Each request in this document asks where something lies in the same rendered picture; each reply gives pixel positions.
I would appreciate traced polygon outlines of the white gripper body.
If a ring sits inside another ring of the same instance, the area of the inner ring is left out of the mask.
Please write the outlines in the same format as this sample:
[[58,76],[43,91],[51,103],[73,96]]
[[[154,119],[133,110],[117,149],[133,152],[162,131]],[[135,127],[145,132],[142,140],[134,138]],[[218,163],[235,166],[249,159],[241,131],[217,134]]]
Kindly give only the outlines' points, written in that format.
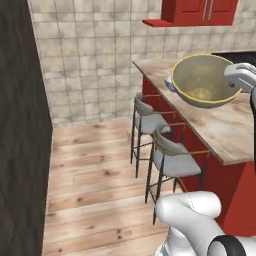
[[229,85],[242,89],[243,92],[251,93],[256,86],[256,67],[249,63],[237,63],[228,65],[224,71],[224,77]]

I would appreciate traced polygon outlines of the olive bowl with yellow rim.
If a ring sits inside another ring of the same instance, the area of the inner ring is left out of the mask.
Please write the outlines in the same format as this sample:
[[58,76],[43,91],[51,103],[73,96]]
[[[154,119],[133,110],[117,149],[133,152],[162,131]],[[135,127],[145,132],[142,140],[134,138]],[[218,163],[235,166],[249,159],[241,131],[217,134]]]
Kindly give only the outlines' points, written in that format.
[[242,89],[224,77],[233,62],[211,54],[183,58],[171,71],[172,85],[182,100],[198,108],[215,108],[235,99]]

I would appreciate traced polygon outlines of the red counter with wooden top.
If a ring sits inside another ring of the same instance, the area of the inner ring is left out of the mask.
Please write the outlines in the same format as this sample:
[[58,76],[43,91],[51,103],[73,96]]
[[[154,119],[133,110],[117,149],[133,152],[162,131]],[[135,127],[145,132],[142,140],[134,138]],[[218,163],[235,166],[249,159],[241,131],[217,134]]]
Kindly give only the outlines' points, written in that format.
[[164,85],[170,61],[137,60],[134,65],[143,74],[146,102],[163,113],[172,125],[173,139],[184,142],[205,169],[201,177],[181,178],[181,189],[217,194],[222,204],[217,223],[224,232],[256,236],[253,117],[247,96],[240,94],[218,108],[196,108]]

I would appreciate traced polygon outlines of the blue and white bowl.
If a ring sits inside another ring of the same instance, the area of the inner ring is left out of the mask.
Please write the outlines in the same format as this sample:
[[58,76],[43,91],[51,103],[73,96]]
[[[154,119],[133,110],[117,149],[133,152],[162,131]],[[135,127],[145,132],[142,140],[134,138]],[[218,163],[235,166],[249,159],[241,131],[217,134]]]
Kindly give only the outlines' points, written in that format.
[[168,88],[170,91],[176,92],[176,89],[175,89],[174,86],[173,86],[172,79],[171,79],[171,76],[170,76],[170,75],[166,76],[165,79],[164,79],[164,81],[165,81],[165,85],[167,86],[167,88]]

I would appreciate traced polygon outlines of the grey stool with black legs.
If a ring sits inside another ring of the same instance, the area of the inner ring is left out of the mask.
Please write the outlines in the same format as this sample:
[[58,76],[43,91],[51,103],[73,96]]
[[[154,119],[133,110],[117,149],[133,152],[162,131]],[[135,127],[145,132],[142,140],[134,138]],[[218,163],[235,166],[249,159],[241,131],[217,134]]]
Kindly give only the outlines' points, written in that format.
[[140,148],[150,144],[142,144],[141,137],[143,135],[152,135],[159,124],[167,124],[167,121],[163,118],[163,112],[155,111],[151,105],[144,102],[147,97],[151,98],[152,95],[147,96],[139,92],[134,98],[130,163],[135,163],[135,177],[138,177],[140,162],[147,161],[147,158],[140,157]]
[[171,179],[173,189],[176,189],[178,180],[183,177],[199,176],[207,167],[210,155],[209,150],[188,151],[180,142],[167,139],[162,132],[167,125],[157,125],[153,132],[153,141],[150,151],[145,201],[151,196],[154,203],[160,198],[162,184]]

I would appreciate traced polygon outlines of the dark wooden tall cabinet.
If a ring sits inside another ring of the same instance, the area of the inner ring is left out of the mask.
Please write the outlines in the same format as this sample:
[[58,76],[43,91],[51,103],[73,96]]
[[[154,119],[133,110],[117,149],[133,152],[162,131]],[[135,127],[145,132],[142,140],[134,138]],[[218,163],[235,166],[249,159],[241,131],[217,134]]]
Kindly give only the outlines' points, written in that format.
[[0,256],[41,256],[52,123],[27,0],[0,0]]

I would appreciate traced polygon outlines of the black hob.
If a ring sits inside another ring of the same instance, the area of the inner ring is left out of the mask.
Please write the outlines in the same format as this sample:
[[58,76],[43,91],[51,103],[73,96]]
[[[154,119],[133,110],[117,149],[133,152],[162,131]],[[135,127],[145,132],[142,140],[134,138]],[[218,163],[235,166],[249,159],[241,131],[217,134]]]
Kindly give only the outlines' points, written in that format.
[[226,58],[233,63],[250,63],[256,67],[256,51],[215,52],[215,55]]

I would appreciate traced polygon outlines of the red wall cabinet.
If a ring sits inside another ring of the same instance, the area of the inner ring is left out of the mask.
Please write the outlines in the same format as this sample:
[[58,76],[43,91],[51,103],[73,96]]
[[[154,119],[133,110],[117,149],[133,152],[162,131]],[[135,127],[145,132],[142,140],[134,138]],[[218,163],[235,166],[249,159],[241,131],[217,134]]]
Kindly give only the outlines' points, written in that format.
[[174,26],[229,26],[238,0],[162,0],[161,19]]

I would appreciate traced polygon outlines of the red wall shelf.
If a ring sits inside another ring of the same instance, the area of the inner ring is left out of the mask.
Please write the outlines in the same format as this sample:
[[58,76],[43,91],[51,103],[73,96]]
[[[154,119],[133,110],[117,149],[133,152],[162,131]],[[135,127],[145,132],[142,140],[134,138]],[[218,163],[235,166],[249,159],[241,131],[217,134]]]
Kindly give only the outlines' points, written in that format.
[[150,27],[173,27],[173,23],[161,19],[144,19],[142,23]]

